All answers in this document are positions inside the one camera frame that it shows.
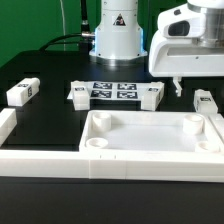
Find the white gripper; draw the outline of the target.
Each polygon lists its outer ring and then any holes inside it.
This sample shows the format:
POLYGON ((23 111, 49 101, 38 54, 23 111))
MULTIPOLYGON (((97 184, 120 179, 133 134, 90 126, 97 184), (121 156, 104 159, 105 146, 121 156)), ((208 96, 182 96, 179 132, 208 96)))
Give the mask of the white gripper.
POLYGON ((173 77, 224 76, 224 8, 176 7, 159 14, 149 52, 149 72, 173 77))

